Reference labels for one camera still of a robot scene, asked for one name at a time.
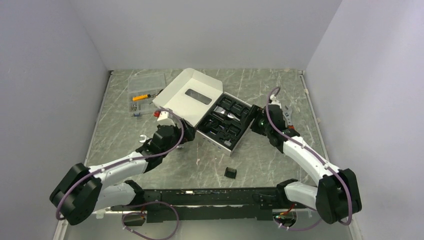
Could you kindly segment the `black comb guard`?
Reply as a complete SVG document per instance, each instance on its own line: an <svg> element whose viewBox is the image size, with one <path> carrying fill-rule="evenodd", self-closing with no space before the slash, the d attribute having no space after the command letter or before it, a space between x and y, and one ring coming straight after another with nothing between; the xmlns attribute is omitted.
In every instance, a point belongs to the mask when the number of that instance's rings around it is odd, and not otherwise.
<svg viewBox="0 0 424 240"><path fill-rule="evenodd" d="M237 177L237 170L232 167L226 167L224 176L230 179L235 179Z"/></svg>

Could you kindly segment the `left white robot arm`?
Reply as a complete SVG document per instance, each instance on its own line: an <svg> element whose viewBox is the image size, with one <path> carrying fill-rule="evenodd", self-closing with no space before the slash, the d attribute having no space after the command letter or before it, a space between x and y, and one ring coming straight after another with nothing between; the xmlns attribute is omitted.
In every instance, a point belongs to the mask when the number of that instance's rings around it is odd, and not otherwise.
<svg viewBox="0 0 424 240"><path fill-rule="evenodd" d="M158 125L152 138L125 157L94 166L73 165L49 197L56 218L77 225L100 209L117 205L139 209L144 190L128 178L153 170L177 146L193 141L195 134L186 121L182 127Z"/></svg>

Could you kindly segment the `white hair clipper box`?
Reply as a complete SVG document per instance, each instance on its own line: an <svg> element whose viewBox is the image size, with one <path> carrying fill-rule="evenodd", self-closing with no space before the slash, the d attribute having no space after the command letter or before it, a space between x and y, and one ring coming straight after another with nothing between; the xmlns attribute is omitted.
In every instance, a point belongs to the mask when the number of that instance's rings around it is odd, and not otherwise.
<svg viewBox="0 0 424 240"><path fill-rule="evenodd" d="M184 69L152 101L169 109L196 130L196 137L231 156L254 119L252 106L227 93L222 81L193 68ZM214 112L220 106L240 121Z"/></svg>

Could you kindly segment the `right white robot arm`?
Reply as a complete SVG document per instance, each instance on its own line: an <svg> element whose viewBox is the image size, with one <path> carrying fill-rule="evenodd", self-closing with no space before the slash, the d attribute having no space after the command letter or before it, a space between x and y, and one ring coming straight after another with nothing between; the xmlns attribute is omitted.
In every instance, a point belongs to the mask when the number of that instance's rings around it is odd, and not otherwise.
<svg viewBox="0 0 424 240"><path fill-rule="evenodd" d="M299 203L316 210L321 219L333 224L346 221L362 210L362 201L355 173L330 163L312 149L300 134L286 126L281 107L269 104L265 107L253 105L249 113L253 116L251 130L268 138L279 152L294 160L313 180L315 186L296 179L277 185L276 203L287 208Z"/></svg>

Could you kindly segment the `black silver hair clipper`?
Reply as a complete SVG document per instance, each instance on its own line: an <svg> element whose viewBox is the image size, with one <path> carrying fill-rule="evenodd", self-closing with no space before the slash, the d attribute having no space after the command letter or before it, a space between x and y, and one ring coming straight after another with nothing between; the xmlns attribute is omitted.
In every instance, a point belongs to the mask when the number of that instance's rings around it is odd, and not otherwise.
<svg viewBox="0 0 424 240"><path fill-rule="evenodd" d="M228 110L225 110L223 107L221 106L216 106L213 110L215 113L224 115L230 119L236 120L236 121L240 121L240 119L235 116L233 113L229 112Z"/></svg>

